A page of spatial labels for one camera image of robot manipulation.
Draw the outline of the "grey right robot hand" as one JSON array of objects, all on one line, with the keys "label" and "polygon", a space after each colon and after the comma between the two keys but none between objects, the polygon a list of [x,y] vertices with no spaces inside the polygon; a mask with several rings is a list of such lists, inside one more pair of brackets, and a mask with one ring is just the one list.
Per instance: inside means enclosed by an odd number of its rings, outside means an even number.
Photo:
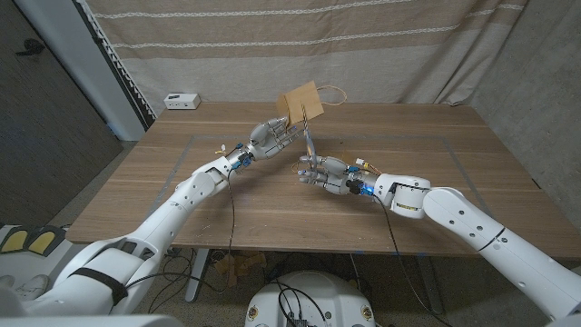
[{"label": "grey right robot hand", "polygon": [[350,166],[336,157],[303,155],[299,161],[309,168],[298,171],[301,183],[319,186],[329,193],[345,195],[360,193],[363,184],[360,172],[351,172]]}]

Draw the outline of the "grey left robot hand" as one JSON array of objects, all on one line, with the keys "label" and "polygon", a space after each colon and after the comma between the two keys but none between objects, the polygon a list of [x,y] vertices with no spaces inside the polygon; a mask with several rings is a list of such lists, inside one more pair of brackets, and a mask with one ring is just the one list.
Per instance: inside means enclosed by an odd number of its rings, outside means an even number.
[{"label": "grey left robot hand", "polygon": [[288,127],[287,120],[286,116],[272,118],[252,130],[247,148],[255,161],[274,157],[300,137],[302,129]]}]

